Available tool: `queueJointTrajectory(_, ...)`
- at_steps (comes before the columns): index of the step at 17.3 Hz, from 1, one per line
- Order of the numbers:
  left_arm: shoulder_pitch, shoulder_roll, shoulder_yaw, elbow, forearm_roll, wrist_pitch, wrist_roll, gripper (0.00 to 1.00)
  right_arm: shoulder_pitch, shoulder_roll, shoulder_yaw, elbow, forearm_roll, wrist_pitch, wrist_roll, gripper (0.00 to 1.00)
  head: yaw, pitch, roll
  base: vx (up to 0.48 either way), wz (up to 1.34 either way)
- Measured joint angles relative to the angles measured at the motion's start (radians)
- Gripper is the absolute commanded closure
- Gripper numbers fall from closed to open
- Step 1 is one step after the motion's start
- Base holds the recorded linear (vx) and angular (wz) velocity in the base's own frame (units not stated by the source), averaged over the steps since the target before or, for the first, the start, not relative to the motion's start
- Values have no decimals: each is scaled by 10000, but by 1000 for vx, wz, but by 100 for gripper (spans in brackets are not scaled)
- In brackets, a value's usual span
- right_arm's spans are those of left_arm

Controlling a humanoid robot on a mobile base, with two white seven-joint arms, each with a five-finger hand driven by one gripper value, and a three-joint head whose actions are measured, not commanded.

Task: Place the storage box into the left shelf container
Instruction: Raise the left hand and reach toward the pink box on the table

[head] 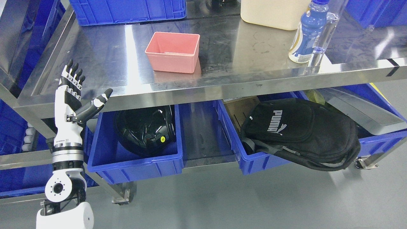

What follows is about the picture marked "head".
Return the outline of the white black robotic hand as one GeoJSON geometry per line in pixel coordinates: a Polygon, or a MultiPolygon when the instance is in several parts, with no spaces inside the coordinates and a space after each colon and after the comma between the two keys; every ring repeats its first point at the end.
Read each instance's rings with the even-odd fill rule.
{"type": "Polygon", "coordinates": [[[63,67],[55,91],[55,148],[82,146],[81,132],[86,122],[103,109],[113,92],[108,88],[100,96],[82,105],[81,91],[85,78],[79,64],[74,64],[72,59],[63,67]]]}

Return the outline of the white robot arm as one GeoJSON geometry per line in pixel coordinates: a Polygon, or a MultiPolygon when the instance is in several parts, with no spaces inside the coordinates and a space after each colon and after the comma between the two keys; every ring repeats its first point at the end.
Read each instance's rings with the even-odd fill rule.
{"type": "Polygon", "coordinates": [[[51,148],[52,176],[36,215],[37,229],[92,229],[93,209],[86,201],[83,145],[59,143],[51,148]]]}

